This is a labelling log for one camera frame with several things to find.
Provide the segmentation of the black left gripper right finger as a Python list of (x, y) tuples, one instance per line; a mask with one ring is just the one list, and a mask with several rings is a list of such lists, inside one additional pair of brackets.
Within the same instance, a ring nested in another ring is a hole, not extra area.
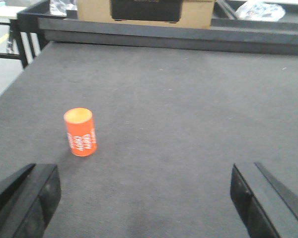
[(230, 197), (251, 238), (298, 238), (298, 196), (261, 163), (235, 163)]

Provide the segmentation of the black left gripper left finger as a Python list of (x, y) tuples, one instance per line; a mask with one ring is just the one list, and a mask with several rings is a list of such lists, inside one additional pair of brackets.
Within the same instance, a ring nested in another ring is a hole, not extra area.
[(61, 199), (56, 164), (28, 164), (0, 181), (0, 238), (41, 238)]

